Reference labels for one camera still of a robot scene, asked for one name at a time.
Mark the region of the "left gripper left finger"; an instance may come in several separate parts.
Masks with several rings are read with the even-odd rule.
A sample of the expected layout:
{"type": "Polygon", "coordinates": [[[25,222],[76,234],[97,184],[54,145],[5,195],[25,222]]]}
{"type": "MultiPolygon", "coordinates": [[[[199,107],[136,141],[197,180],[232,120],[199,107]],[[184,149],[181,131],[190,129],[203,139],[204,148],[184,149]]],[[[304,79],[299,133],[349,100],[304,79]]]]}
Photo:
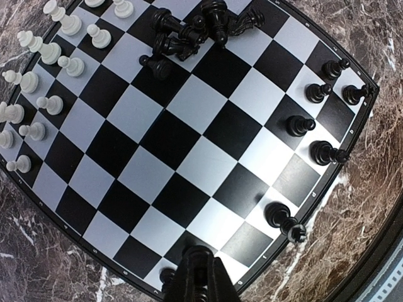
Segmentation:
{"type": "Polygon", "coordinates": [[[191,247],[183,255],[169,286],[166,287],[163,301],[196,301],[196,268],[201,247],[191,247]]]}

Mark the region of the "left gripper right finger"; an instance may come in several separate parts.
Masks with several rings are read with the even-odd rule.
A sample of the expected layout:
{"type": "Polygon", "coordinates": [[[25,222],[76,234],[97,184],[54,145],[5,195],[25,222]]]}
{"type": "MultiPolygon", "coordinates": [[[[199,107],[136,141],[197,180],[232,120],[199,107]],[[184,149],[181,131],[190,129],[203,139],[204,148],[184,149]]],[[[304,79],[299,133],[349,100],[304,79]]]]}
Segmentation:
{"type": "Polygon", "coordinates": [[[203,256],[207,270],[207,301],[240,302],[221,258],[214,257],[209,251],[204,251],[203,256]]]}

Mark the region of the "black back-row piece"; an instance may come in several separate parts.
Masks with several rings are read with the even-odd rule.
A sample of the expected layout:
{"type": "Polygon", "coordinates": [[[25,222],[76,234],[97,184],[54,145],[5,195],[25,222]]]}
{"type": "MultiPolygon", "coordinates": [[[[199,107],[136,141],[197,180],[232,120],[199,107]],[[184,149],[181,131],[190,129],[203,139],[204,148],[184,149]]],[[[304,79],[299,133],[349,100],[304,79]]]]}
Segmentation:
{"type": "Polygon", "coordinates": [[[307,238],[307,231],[295,217],[291,216],[290,209],[283,203],[269,203],[264,210],[264,217],[272,228],[279,228],[281,233],[292,243],[302,243],[307,238]]]}

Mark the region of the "black white chessboard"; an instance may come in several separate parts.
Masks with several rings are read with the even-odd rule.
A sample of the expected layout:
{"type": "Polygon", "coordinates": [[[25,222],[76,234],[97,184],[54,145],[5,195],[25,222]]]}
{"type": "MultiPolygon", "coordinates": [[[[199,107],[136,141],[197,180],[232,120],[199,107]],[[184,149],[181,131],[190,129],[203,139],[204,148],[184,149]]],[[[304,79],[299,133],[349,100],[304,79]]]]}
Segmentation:
{"type": "Polygon", "coordinates": [[[105,1],[75,1],[83,26],[111,34],[95,48],[85,29],[55,26],[46,36],[80,58],[71,77],[40,54],[30,62],[35,92],[16,89],[11,104],[22,124],[41,123],[45,138],[19,134],[1,167],[22,155],[31,169],[8,176],[30,201],[91,257],[156,300],[159,273],[176,268],[183,250],[204,245],[220,257],[238,291],[252,283],[285,242],[264,218],[279,201],[303,217],[332,184],[337,163],[316,164],[310,146],[327,141],[351,150],[379,88],[325,31],[285,1],[229,1],[230,14],[260,10],[265,24],[229,38],[209,38],[163,81],[139,64],[152,55],[150,19],[167,8],[180,23],[199,15],[199,1],[134,1],[125,19],[105,1]],[[342,90],[369,84],[353,106],[342,90]]]}

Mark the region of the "black corner piece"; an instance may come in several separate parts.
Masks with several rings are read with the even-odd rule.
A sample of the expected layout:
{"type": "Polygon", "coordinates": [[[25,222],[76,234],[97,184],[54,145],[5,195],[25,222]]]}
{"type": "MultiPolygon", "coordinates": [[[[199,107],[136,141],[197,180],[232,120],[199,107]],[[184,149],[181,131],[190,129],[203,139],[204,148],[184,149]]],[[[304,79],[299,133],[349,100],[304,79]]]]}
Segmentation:
{"type": "Polygon", "coordinates": [[[367,98],[369,95],[372,95],[374,91],[374,88],[369,84],[365,84],[361,88],[354,85],[348,85],[343,88],[342,95],[343,99],[348,104],[355,106],[360,102],[361,98],[367,98]]]}

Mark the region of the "black piece pile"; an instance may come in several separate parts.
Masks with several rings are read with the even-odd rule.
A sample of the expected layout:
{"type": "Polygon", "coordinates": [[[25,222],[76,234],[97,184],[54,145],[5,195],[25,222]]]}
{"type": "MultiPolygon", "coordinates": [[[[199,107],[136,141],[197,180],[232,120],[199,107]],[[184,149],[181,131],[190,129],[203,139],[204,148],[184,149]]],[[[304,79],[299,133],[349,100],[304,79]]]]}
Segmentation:
{"type": "Polygon", "coordinates": [[[142,55],[139,64],[149,68],[155,79],[165,80],[171,73],[172,63],[165,56],[174,55],[184,62],[198,53],[200,45],[208,37],[224,48],[228,37],[239,36],[251,28],[265,24],[264,14],[249,7],[239,16],[229,13],[225,1],[202,1],[201,14],[193,17],[191,23],[180,23],[167,8],[159,8],[150,19],[150,26],[156,32],[152,56],[142,55]]]}

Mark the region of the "white king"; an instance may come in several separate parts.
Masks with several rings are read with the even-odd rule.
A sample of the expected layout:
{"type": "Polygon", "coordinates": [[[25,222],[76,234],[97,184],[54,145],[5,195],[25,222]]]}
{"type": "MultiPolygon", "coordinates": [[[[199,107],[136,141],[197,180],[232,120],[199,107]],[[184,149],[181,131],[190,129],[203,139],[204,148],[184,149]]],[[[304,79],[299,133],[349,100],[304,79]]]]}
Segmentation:
{"type": "Polygon", "coordinates": [[[32,53],[39,52],[44,64],[52,65],[61,56],[62,50],[57,43],[46,44],[42,37],[34,36],[32,31],[19,31],[17,39],[22,47],[28,47],[32,53]]]}

